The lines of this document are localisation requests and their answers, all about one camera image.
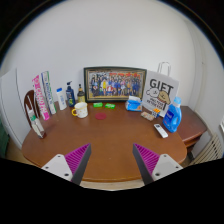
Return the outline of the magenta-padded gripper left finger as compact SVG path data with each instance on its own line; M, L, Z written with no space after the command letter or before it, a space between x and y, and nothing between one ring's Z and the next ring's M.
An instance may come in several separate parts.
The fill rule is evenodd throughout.
M79 185L82 181L90 155L91 144L88 143L66 155L55 155L42 169Z

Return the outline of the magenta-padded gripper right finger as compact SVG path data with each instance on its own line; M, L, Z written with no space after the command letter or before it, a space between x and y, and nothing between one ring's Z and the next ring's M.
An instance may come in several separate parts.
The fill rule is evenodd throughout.
M133 145L133 155L145 185L182 169L168 154L159 155L139 144Z

